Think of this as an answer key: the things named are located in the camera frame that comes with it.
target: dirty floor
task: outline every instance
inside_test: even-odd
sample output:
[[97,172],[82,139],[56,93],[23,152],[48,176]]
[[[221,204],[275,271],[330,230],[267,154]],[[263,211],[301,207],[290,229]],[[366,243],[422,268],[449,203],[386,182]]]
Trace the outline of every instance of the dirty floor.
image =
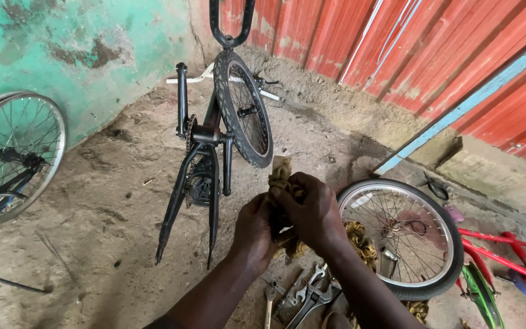
[[[189,112],[205,112],[212,81],[189,85]],[[366,177],[386,155],[369,138],[350,135],[309,108],[265,99],[274,134],[274,153],[293,158],[304,171],[339,190]],[[49,295],[0,284],[0,328],[141,328],[167,311],[208,271],[208,210],[183,208],[162,263],[153,265],[159,225],[184,156],[175,135],[176,86],[154,89],[126,108],[108,129],[65,154],[51,186],[17,220],[0,225],[0,276]],[[233,154],[233,193],[220,205],[214,264],[228,251],[240,207],[267,189],[269,168],[255,169]],[[387,176],[422,183],[417,166],[403,163]],[[486,233],[512,230],[526,240],[526,217],[499,208],[456,187],[452,202],[467,218],[462,227]],[[58,256],[42,243],[48,240]],[[507,248],[485,245],[513,257]],[[313,252],[273,260],[270,273],[288,286],[300,268],[320,261]],[[488,262],[492,268],[498,264]],[[526,297],[507,283],[496,283],[498,306],[508,328],[526,328]],[[227,328],[258,328],[264,322],[265,283],[247,291]],[[304,328],[319,328],[316,310]],[[459,328],[464,318],[483,328],[470,301],[453,286],[431,301],[428,326]],[[273,323],[272,328],[282,328]]]

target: hand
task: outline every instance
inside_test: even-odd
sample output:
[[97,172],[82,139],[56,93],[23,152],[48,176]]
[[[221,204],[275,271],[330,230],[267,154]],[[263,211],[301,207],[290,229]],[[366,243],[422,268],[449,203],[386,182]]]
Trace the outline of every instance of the hand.
[[255,277],[265,272],[277,247],[271,241],[271,204],[266,195],[259,194],[241,208],[229,251],[230,257],[245,260]]
[[283,207],[300,239],[325,259],[340,247],[349,248],[334,192],[316,177],[302,172],[293,174],[288,181],[306,191],[303,204],[297,204],[288,192],[277,187],[271,194]]

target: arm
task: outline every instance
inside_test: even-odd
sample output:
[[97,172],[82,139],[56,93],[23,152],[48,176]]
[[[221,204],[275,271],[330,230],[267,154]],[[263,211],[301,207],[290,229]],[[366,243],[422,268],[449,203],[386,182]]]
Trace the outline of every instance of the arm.
[[303,204],[297,204],[281,189],[273,189],[272,195],[300,238],[328,263],[360,327],[425,328],[354,252],[342,225],[334,192],[304,173],[295,173],[289,182],[307,192]]
[[265,193],[258,195],[239,212],[229,254],[146,329],[223,328],[249,286],[265,272],[275,250],[264,197]]

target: corrugated metal sheet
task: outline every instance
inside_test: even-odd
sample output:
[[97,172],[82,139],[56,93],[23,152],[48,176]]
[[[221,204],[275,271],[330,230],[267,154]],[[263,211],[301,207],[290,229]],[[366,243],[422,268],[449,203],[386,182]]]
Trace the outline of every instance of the corrugated metal sheet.
[[[224,33],[238,34],[243,3],[221,2]],[[526,0],[258,0],[255,7],[248,44],[427,118],[526,45]],[[526,159],[526,73],[454,128]]]

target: red bicycle frame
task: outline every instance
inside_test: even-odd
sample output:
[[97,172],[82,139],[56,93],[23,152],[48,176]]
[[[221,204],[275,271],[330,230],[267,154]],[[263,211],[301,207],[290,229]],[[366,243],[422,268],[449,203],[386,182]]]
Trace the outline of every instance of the red bicycle frame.
[[[469,229],[464,228],[458,228],[458,232],[460,232],[460,235],[462,236],[462,244],[464,244],[464,251],[472,257],[474,260],[474,263],[480,270],[480,273],[486,281],[493,286],[492,284],[492,275],[490,275],[490,272],[486,268],[486,265],[484,264],[484,261],[482,261],[482,258],[478,253],[481,253],[482,255],[494,259],[497,262],[506,265],[515,271],[523,274],[526,277],[526,252],[522,249],[522,247],[526,247],[526,242],[520,241],[516,239],[516,235],[514,235],[511,232],[503,232],[500,236],[491,235],[491,234],[484,234],[480,232],[471,231]],[[472,236],[474,238],[494,241],[494,242],[504,242],[511,245],[511,248],[513,251],[517,254],[517,256],[521,259],[524,266],[521,266],[519,264],[516,264],[514,262],[511,262],[510,260],[500,257],[497,254],[493,253],[492,251],[489,251],[487,249],[484,249],[480,246],[475,245],[474,243],[470,242],[467,239],[464,239],[464,236]]]

